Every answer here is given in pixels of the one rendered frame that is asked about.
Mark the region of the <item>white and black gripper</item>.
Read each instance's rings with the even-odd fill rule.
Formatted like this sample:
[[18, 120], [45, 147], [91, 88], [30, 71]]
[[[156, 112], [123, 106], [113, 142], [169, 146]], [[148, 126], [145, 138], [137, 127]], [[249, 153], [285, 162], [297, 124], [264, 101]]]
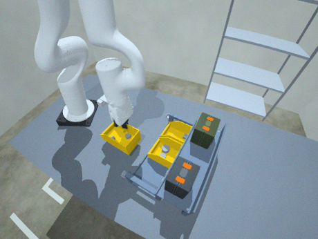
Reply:
[[127, 129], [127, 124], [130, 116], [133, 114], [133, 107], [130, 99], [121, 105], [121, 106], [110, 106], [109, 105], [109, 114], [112, 122], [114, 121], [114, 126], [118, 127], [122, 125], [122, 128]]

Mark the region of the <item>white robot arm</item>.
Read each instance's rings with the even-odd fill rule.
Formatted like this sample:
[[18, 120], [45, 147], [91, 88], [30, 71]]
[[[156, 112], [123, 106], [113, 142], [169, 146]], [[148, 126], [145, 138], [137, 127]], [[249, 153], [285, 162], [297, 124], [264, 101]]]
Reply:
[[[35, 43], [35, 61], [45, 73], [63, 70], [57, 84], [65, 102], [64, 117], [71, 122], [88, 119], [94, 105], [86, 99], [82, 72], [88, 60], [86, 42], [76, 36], [59, 39], [70, 19], [70, 0], [37, 0], [40, 28]], [[90, 43], [122, 53], [131, 63], [123, 68], [117, 58], [99, 61], [95, 69], [104, 95], [97, 100], [102, 108], [121, 106], [128, 100], [127, 90], [145, 85], [144, 61], [137, 47], [120, 34], [116, 24], [113, 0], [78, 0], [84, 27]], [[68, 109], [67, 109], [68, 107]]]

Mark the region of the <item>yellow open-front bin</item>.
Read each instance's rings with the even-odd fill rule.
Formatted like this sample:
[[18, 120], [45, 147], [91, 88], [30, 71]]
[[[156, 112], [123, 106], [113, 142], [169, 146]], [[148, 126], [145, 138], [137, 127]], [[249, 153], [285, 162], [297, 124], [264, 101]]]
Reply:
[[[159, 156], [159, 154], [162, 153], [162, 146], [164, 144], [169, 146], [169, 152], [165, 153], [166, 158]], [[182, 145], [183, 144], [180, 142], [177, 142], [169, 137], [159, 137], [149, 152], [149, 158], [169, 168]]]
[[[183, 135], [188, 134], [191, 126], [180, 121], [169, 122], [164, 131], [161, 133], [161, 137], [169, 137], [181, 144], [184, 143]], [[174, 136], [171, 136], [174, 135]]]
[[[122, 126], [114, 127], [113, 123], [102, 133], [100, 134], [103, 140], [106, 140], [108, 143], [114, 145], [116, 148], [130, 154], [138, 142], [141, 140], [140, 130], [127, 124], [127, 128], [122, 128]], [[131, 138], [126, 139], [125, 134], [130, 133]], [[110, 136], [114, 135], [115, 140]]]

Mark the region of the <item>olive green case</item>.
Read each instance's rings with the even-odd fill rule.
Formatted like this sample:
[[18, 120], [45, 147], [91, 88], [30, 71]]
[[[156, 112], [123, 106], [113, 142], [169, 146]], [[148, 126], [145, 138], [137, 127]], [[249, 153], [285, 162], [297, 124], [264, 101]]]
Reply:
[[208, 149], [215, 137], [219, 123], [219, 118], [202, 113], [194, 128], [190, 142]]

